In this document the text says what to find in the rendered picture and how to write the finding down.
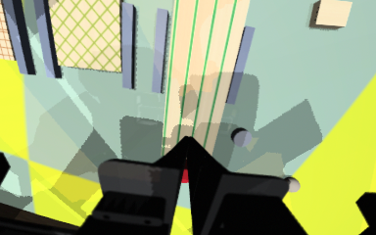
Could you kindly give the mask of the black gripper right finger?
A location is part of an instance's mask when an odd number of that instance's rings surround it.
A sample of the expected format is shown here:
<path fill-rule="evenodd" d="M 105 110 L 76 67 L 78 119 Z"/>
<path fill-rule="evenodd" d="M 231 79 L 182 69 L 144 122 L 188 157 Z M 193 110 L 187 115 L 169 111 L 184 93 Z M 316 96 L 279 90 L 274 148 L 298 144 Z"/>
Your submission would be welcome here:
<path fill-rule="evenodd" d="M 231 172 L 189 136 L 187 169 L 193 235 L 209 235 L 224 195 L 277 196 L 282 200 L 289 183 L 279 176 Z"/>

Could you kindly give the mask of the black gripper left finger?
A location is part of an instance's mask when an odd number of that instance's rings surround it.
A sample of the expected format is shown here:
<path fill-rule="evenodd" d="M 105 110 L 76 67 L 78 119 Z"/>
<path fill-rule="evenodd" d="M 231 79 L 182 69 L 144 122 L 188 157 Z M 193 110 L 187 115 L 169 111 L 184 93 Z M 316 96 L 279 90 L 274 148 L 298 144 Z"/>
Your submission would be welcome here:
<path fill-rule="evenodd" d="M 98 166 L 102 196 L 107 191 L 166 199 L 164 223 L 171 234 L 189 147 L 184 136 L 167 154 L 153 163 L 111 159 Z"/>

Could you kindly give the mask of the red cylinder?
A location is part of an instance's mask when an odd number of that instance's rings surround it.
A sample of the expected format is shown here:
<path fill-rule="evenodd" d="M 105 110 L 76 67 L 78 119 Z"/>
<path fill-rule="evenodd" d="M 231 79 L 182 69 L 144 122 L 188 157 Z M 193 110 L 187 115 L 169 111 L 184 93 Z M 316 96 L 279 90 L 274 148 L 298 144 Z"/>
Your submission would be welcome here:
<path fill-rule="evenodd" d="M 188 169 L 187 169 L 187 159 L 186 159 L 181 183 L 188 183 L 188 182 L 189 182 L 188 181 Z"/>

